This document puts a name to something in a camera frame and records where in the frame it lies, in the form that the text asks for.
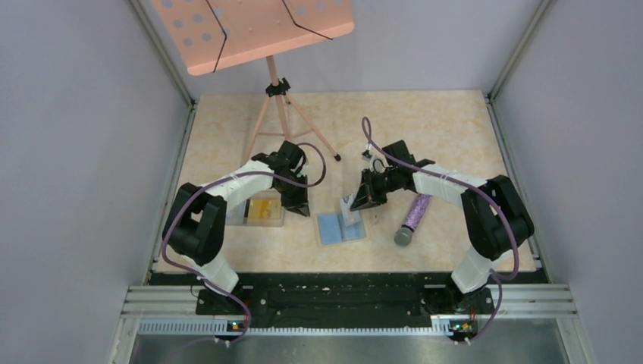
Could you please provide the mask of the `clear plastic card box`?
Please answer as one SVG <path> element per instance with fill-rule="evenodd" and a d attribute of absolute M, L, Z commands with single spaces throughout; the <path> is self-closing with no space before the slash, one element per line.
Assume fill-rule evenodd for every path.
<path fill-rule="evenodd" d="M 285 208 L 277 192 L 257 193 L 232 208 L 226 225 L 279 228 L 284 226 Z"/>

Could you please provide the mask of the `purple glitter microphone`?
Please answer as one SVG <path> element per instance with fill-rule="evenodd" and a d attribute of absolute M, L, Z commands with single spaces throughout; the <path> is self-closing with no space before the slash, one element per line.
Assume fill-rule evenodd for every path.
<path fill-rule="evenodd" d="M 403 219 L 402 224 L 394 234 L 394 242 L 398 246 L 408 246 L 417 231 L 419 224 L 430 206 L 433 196 L 426 194 L 418 194 L 413 201 L 406 217 Z"/>

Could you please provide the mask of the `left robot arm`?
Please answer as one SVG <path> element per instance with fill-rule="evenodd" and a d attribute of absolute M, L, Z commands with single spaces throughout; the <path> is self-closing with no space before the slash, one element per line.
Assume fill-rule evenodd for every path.
<path fill-rule="evenodd" d="M 284 209 L 308 217 L 306 163 L 303 149 L 285 141 L 278 151 L 254 155 L 216 181 L 179 187 L 162 233 L 163 246 L 184 259 L 182 269 L 201 277 L 215 292 L 221 311 L 234 313 L 243 304 L 243 293 L 236 288 L 238 275 L 221 251 L 228 212 L 257 193 L 274 190 Z"/>

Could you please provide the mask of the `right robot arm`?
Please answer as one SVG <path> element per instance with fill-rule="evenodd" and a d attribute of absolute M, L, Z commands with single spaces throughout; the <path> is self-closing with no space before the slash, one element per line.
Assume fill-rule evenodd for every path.
<path fill-rule="evenodd" d="M 372 165 L 361 173 L 351 211 L 387 203 L 388 194 L 408 190 L 429 195 L 463 210 L 471 246 L 451 272 L 444 292 L 447 307 L 465 312 L 499 264 L 513 259 L 519 268 L 519 247 L 535 232 L 535 226 L 513 182 L 504 175 L 484 179 L 449 171 L 435 162 L 416 160 L 399 140 L 381 150 L 385 164 Z"/>

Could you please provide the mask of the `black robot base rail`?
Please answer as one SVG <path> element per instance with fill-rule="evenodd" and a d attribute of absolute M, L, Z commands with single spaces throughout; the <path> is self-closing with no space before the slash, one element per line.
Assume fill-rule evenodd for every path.
<path fill-rule="evenodd" d="M 197 315 L 251 314 L 251 328 L 429 328 L 437 315 L 493 312 L 486 287 L 460 293 L 446 272 L 242 273 L 228 298 L 199 292 Z"/>

